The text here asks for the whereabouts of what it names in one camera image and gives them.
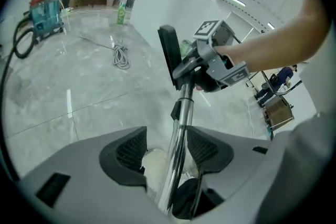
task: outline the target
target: marble floor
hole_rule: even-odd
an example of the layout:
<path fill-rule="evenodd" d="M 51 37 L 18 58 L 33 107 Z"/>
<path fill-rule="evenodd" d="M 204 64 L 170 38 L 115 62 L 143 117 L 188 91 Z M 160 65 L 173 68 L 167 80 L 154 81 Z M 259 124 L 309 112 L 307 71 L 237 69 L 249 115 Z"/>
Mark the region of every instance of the marble floor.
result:
<path fill-rule="evenodd" d="M 21 176 L 69 143 L 134 126 L 148 127 L 148 148 L 167 151 L 179 93 L 163 53 L 129 24 L 130 15 L 116 25 L 114 9 L 74 10 L 70 26 L 64 18 L 66 33 L 45 39 L 24 60 L 13 57 L 4 128 Z M 128 48 L 127 70 L 114 66 L 113 51 L 100 46 L 116 40 Z M 195 91 L 194 100 L 193 125 L 267 138 L 262 112 L 243 82 L 213 94 Z"/>

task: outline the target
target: coiled cable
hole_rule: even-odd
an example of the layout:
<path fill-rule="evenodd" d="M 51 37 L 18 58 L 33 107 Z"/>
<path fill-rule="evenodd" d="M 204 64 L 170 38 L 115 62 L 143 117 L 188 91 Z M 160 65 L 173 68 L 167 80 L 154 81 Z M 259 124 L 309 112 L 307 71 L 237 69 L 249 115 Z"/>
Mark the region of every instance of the coiled cable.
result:
<path fill-rule="evenodd" d="M 117 43 L 112 46 L 112 49 L 114 50 L 113 64 L 120 69 L 130 68 L 130 62 L 128 61 L 127 55 L 125 53 L 127 50 L 126 45 L 120 41 L 117 41 Z"/>

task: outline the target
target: white wall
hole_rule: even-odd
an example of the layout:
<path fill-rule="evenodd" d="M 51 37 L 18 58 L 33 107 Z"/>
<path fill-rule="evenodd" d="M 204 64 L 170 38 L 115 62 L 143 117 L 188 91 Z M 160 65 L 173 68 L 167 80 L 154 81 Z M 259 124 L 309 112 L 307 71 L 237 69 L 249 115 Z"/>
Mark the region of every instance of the white wall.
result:
<path fill-rule="evenodd" d="M 13 33 L 17 23 L 23 19 L 23 13 L 29 10 L 31 0 L 7 0 L 0 15 L 0 44 L 3 45 L 3 55 L 9 54 L 13 44 Z"/>
<path fill-rule="evenodd" d="M 173 26 L 181 42 L 192 40 L 201 23 L 212 19 L 224 19 L 213 0 L 135 0 L 130 22 L 150 46 L 162 50 L 160 26 Z"/>

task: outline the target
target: black slot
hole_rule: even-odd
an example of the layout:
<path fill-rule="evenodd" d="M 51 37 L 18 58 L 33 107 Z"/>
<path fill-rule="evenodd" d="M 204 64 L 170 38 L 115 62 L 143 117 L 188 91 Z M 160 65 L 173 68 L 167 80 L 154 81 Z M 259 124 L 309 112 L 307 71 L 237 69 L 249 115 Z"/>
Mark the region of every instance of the black slot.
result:
<path fill-rule="evenodd" d="M 267 153 L 267 148 L 261 147 L 261 146 L 256 146 L 253 148 L 253 151 L 255 152 L 259 152 L 262 154 L 266 154 Z"/>
<path fill-rule="evenodd" d="M 69 179 L 70 176 L 54 173 L 36 194 L 36 197 L 47 206 L 53 207 Z"/>

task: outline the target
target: green bottle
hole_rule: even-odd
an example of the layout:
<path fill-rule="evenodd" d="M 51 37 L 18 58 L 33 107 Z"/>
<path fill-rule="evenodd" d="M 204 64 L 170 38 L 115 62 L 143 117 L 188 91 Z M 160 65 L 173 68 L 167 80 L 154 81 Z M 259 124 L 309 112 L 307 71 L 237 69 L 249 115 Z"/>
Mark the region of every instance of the green bottle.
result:
<path fill-rule="evenodd" d="M 118 8 L 117 24 L 122 25 L 125 19 L 125 4 L 120 5 Z"/>

